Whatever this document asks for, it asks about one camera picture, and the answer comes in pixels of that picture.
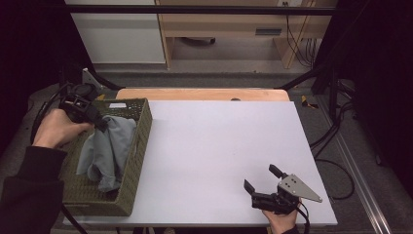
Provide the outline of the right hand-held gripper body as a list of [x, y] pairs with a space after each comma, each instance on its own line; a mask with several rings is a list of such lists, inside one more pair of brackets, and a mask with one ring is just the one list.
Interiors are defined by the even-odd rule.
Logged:
[[298, 208], [301, 199], [322, 202], [322, 198], [296, 175], [278, 175], [281, 180], [272, 194], [256, 192], [251, 188], [251, 206], [254, 209], [289, 215]]

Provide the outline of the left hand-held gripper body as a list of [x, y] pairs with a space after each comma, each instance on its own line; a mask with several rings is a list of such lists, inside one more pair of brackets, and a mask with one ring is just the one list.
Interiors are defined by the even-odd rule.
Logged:
[[99, 96], [103, 86], [87, 68], [82, 70], [82, 81], [82, 84], [77, 85], [68, 83], [58, 107], [63, 109], [74, 123], [92, 123], [92, 118], [100, 114], [93, 101]]

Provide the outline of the grey cloth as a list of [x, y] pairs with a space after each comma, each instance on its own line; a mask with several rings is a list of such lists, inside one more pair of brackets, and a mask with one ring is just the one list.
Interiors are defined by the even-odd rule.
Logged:
[[95, 130], [84, 142], [76, 170], [97, 182], [97, 189], [110, 192], [120, 188], [136, 123], [133, 119], [106, 115], [104, 131]]

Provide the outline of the green woven basket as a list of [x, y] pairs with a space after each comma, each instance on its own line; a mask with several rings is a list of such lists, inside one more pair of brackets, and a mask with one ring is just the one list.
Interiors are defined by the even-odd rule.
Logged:
[[[109, 108], [110, 103], [122, 102], [127, 108]], [[135, 201], [148, 138], [152, 127], [152, 113], [145, 98], [96, 100], [93, 105], [102, 117], [106, 115], [133, 119], [136, 123], [129, 157], [119, 189], [101, 192], [98, 183], [76, 170], [85, 140], [94, 133], [89, 131], [77, 137], [68, 147], [59, 178], [64, 181], [63, 204], [72, 215], [129, 216]]]

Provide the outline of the person's right hand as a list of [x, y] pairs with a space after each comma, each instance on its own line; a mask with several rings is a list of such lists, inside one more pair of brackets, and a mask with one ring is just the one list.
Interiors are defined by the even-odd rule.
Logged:
[[283, 231], [296, 225], [298, 211], [294, 210], [290, 214], [274, 214], [273, 212], [263, 210], [262, 214], [268, 219], [272, 233], [282, 234]]

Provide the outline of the person's left hand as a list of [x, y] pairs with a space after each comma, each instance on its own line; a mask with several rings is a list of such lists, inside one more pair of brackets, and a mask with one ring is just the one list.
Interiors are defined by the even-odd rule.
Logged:
[[90, 123], [74, 123], [62, 109], [52, 109], [42, 120], [32, 145], [57, 148], [94, 127]]

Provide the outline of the yellow and black tool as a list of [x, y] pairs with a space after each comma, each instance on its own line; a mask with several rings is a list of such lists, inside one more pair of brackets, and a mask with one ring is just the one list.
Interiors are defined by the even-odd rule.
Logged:
[[301, 104], [304, 107], [309, 107], [309, 108], [312, 108], [312, 109], [319, 109], [319, 106], [317, 104], [309, 103], [306, 96], [301, 96]]

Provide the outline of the white cabinet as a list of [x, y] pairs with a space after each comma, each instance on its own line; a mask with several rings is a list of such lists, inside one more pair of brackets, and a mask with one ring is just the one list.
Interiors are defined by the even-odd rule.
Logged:
[[165, 63], [156, 14], [72, 14], [95, 64]]

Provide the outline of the black metal stand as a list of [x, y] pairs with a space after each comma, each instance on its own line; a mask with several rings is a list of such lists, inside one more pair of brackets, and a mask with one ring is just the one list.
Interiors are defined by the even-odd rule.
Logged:
[[372, 0], [339, 0], [338, 5], [329, 10], [332, 15], [327, 27], [327, 38], [321, 43], [321, 50], [313, 68], [298, 78], [280, 86], [281, 90], [289, 91], [294, 86], [315, 78], [311, 91], [320, 95], [329, 88], [328, 116], [337, 117], [338, 70], [344, 62], [350, 48], [357, 40], [357, 27], [360, 24], [365, 9]]

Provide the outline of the wooden table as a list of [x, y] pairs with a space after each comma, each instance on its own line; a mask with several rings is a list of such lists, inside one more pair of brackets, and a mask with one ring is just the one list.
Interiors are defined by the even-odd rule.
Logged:
[[148, 100], [242, 100], [290, 101], [286, 91], [275, 89], [204, 89], [204, 88], [128, 88], [116, 99], [147, 98]]

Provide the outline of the wooden desk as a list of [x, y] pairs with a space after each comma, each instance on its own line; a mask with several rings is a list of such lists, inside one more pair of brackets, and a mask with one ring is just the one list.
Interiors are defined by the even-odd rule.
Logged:
[[[158, 6], [278, 7], [278, 0], [155, 0]], [[304, 7], [335, 7], [338, 0], [303, 0]], [[160, 14], [163, 35], [168, 38], [261, 37], [274, 40], [282, 65], [288, 69], [303, 57], [305, 39], [318, 41], [329, 25], [329, 16], [184, 15]]]

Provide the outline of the metal floor rail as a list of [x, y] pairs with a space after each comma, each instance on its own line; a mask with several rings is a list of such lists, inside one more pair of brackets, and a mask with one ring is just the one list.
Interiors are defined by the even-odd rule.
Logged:
[[333, 135], [330, 135], [328, 139], [334, 143], [348, 177], [353, 180], [354, 192], [357, 194], [375, 234], [392, 234], [392, 229], [363, 175], [361, 167], [357, 164], [350, 146], [340, 133], [345, 116], [353, 113], [352, 104], [346, 102], [329, 105], [325, 97], [316, 97], [316, 101], [326, 124], [334, 130]]

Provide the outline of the black metal frame bar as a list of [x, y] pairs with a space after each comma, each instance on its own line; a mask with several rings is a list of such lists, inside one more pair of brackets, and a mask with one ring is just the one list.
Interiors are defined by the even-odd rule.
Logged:
[[333, 7], [246, 7], [246, 6], [187, 6], [187, 5], [67, 5], [70, 13], [85, 14], [202, 14], [202, 15], [280, 15], [333, 16]]

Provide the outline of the white wall socket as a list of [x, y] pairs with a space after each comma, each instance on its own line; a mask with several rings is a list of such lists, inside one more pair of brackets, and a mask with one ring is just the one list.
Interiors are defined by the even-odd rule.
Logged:
[[303, 0], [278, 0], [278, 7], [301, 7]]

